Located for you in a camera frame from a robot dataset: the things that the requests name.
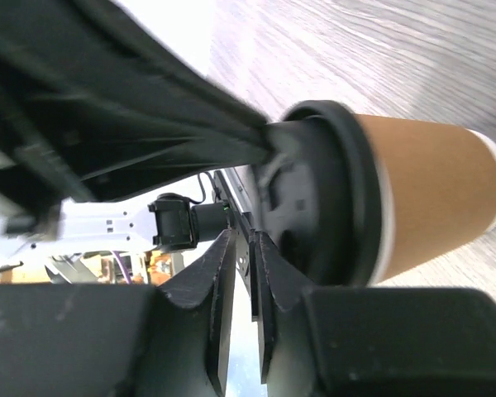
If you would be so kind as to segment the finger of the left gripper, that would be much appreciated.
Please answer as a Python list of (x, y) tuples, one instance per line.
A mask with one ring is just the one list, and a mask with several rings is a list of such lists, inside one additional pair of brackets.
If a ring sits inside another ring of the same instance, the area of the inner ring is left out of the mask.
[(208, 82), (109, 1), (0, 1), (0, 61), (28, 103), (69, 113), (87, 143), (118, 149), (91, 174), (190, 174), (260, 163), (266, 120)]
[(83, 136), (0, 136), (0, 207), (52, 207), (62, 199), (111, 202), (164, 187), (199, 172), (259, 163), (268, 144), (237, 136), (171, 140)]

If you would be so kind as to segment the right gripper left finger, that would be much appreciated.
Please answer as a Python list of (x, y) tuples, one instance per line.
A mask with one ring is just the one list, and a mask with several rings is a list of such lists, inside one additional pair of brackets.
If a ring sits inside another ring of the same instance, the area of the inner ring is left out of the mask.
[(222, 396), (235, 279), (226, 230), (159, 286), (0, 285), (0, 396)]

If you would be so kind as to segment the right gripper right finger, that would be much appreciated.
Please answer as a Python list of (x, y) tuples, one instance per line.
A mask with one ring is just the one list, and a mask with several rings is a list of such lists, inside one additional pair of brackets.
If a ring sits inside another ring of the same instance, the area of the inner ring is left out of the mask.
[(250, 237), (271, 396), (496, 396), (496, 303), (467, 288), (315, 285)]

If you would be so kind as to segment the black plastic cup lid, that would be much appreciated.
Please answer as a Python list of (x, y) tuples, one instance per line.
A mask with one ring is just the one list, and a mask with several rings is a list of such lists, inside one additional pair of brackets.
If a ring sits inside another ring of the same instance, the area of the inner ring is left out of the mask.
[(329, 100), (265, 128), (273, 154), (252, 166), (255, 218), (281, 256), (319, 285), (365, 286), (382, 236), (375, 155), (357, 117)]

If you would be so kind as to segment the brown paper coffee cup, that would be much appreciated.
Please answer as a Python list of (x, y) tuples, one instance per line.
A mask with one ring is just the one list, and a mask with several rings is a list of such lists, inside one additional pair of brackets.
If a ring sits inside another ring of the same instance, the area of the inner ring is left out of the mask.
[(375, 154), (382, 232), (370, 283), (496, 227), (496, 143), (454, 125), (360, 114)]

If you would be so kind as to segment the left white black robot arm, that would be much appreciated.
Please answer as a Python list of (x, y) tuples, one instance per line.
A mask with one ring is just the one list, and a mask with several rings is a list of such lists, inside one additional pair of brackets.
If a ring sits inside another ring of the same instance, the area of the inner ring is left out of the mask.
[(0, 262), (155, 246), (141, 194), (257, 164), (266, 117), (110, 1), (0, 1)]

